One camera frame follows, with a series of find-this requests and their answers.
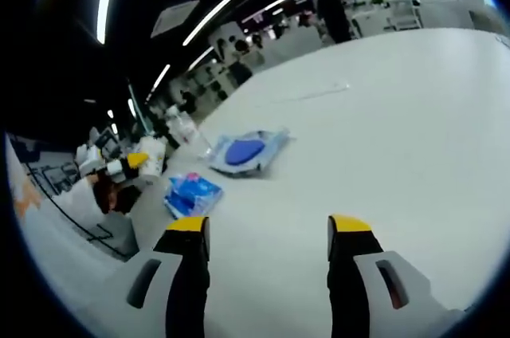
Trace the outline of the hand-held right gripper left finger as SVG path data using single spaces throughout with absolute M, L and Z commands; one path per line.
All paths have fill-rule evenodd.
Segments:
M 203 337 L 210 287 L 206 216 L 180 218 L 110 277 L 95 302 L 100 337 Z

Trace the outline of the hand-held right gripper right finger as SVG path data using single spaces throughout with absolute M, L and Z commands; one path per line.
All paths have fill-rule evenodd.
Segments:
M 442 337 L 465 316 L 436 300 L 424 274 L 351 216 L 328 218 L 327 287 L 334 337 Z

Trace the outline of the person's left hand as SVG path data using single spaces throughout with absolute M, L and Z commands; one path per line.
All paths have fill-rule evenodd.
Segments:
M 90 183 L 97 206 L 103 214 L 114 211 L 118 201 L 118 187 L 106 175 L 90 175 Z

